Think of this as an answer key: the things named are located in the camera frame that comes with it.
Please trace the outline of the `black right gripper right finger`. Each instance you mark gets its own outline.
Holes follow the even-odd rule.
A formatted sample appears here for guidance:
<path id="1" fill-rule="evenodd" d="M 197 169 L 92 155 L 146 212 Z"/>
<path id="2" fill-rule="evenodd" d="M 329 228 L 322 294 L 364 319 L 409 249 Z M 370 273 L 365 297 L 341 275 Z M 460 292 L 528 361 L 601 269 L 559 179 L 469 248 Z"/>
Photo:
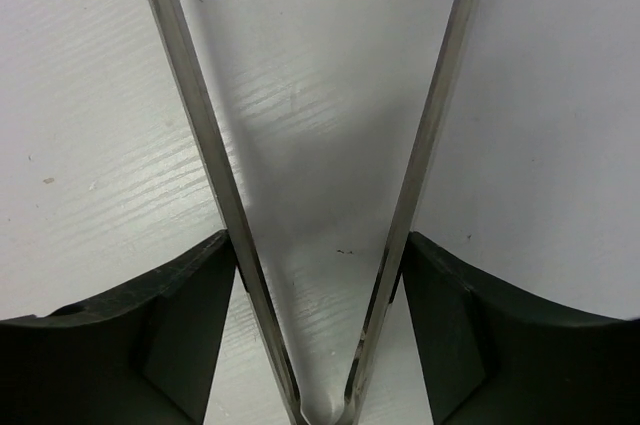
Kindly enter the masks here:
<path id="1" fill-rule="evenodd" d="M 437 424 L 635 424 L 639 323 L 518 288 L 411 233 L 402 276 Z"/>

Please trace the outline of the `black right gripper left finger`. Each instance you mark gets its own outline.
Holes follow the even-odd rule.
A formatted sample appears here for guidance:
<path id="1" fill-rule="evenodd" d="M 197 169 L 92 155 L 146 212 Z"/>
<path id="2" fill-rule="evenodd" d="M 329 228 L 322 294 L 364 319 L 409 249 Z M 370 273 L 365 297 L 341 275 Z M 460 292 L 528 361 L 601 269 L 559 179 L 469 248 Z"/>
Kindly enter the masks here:
<path id="1" fill-rule="evenodd" d="M 105 292 L 4 320 L 2 422 L 202 423 L 235 269 L 220 231 Z"/>

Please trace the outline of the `metal tongs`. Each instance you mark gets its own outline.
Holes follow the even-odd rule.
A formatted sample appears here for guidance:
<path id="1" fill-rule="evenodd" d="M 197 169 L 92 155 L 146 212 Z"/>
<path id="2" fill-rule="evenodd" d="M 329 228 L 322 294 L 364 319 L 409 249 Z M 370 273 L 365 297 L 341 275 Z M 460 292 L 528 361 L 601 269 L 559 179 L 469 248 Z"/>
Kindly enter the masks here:
<path id="1" fill-rule="evenodd" d="M 180 0 L 148 0 L 244 289 L 291 423 L 305 424 L 296 375 Z M 417 214 L 479 0 L 453 0 L 343 394 L 340 424 L 360 420 L 405 244 Z"/>

